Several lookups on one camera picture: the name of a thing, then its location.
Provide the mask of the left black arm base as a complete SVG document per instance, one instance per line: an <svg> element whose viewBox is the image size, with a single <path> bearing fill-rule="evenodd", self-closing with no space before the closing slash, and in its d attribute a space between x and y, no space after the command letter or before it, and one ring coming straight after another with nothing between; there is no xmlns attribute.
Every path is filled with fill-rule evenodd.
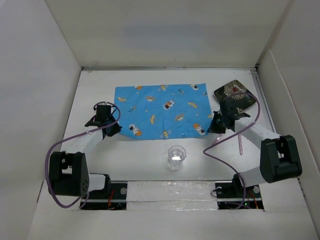
<svg viewBox="0 0 320 240"><path fill-rule="evenodd" d="M110 190L94 190L80 201L81 210L122 211L127 209L128 183L112 181Z"/></svg>

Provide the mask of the clear plastic cup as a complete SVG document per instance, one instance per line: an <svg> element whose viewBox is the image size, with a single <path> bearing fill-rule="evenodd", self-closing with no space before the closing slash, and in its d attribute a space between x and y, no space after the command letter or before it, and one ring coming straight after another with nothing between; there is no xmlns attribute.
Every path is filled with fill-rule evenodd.
<svg viewBox="0 0 320 240"><path fill-rule="evenodd" d="M168 150L168 162L171 170L179 170L186 159L186 150L180 145L173 145Z"/></svg>

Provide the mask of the knife with pink handle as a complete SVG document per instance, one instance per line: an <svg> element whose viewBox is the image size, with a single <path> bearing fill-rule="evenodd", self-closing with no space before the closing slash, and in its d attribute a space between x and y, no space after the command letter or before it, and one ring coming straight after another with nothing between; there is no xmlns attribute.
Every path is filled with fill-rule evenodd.
<svg viewBox="0 0 320 240"><path fill-rule="evenodd" d="M239 134L237 138L238 138L239 154L242 156L243 155L242 136Z"/></svg>

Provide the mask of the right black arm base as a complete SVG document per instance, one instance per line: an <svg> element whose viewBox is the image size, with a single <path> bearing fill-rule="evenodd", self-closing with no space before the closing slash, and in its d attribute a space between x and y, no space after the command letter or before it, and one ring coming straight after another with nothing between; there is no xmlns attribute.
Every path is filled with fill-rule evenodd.
<svg viewBox="0 0 320 240"><path fill-rule="evenodd" d="M260 186L254 185L244 188L238 177L231 181L217 181L211 196L217 200L219 210L263 210L263 200Z"/></svg>

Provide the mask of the blue space-print cloth placemat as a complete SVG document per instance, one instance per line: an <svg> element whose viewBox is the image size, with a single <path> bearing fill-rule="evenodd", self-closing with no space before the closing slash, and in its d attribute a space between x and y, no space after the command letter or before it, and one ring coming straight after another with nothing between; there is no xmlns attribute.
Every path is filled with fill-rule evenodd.
<svg viewBox="0 0 320 240"><path fill-rule="evenodd" d="M212 121L205 83L118 86L114 104L120 133L136 140L200 138Z"/></svg>

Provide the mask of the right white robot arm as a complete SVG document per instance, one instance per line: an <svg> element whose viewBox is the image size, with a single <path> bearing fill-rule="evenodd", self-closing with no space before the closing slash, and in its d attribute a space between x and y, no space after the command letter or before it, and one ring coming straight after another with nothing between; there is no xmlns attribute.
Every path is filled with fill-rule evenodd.
<svg viewBox="0 0 320 240"><path fill-rule="evenodd" d="M223 100L219 105L220 110L214 112L208 132L224 134L226 130L231 130L244 136L260 150L259 166L234 174L231 191L235 196L243 197L255 185L302 175L302 164L293 136L279 135L257 124L253 117L239 112L229 100Z"/></svg>

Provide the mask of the fork with pink handle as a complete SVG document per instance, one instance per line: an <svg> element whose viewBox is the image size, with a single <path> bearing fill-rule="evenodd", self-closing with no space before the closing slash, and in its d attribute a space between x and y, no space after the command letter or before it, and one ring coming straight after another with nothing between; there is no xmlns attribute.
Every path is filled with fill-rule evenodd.
<svg viewBox="0 0 320 240"><path fill-rule="evenodd" d="M217 138L215 139L215 141L214 141L213 144L212 144L212 147L215 147L215 146L220 142L222 136L223 136L222 134L219 134L219 135L217 136Z"/></svg>

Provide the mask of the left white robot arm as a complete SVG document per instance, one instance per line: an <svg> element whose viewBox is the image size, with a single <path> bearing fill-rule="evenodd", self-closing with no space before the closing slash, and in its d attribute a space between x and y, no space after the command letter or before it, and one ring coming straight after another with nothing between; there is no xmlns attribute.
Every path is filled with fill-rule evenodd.
<svg viewBox="0 0 320 240"><path fill-rule="evenodd" d="M120 109L110 102L98 102L93 106L94 115L84 125L82 133L73 135L57 144L71 141L62 151L52 146L45 159L45 178L49 193L56 196L86 197L95 192L100 198L111 194L110 177L103 173L90 173L87 155L105 139L118 134Z"/></svg>

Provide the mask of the black floral square plate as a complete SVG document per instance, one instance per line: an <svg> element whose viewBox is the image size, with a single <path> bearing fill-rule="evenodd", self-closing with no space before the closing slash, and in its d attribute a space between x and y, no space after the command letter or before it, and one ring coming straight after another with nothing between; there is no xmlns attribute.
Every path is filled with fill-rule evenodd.
<svg viewBox="0 0 320 240"><path fill-rule="evenodd" d="M253 94L237 79L219 87L213 93L219 101L226 99L230 106L237 109L239 113L257 102Z"/></svg>

